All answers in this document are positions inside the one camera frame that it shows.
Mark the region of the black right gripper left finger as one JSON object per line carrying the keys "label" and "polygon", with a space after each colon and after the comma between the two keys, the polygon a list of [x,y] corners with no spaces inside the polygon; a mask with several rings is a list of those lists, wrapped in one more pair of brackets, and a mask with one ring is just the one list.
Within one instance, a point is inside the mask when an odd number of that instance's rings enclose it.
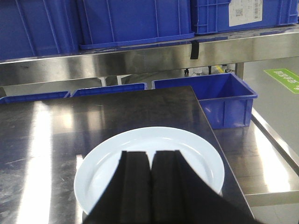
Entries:
{"label": "black right gripper left finger", "polygon": [[149,224],[151,175],[145,152],[121,153],[117,169],[85,224]]}

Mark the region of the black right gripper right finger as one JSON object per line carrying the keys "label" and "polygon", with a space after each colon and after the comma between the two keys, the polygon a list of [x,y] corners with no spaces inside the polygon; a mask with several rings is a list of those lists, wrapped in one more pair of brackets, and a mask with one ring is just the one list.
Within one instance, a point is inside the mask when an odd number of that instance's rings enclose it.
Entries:
{"label": "black right gripper right finger", "polygon": [[257,224],[212,190],[180,151],[157,151],[152,163],[152,223]]}

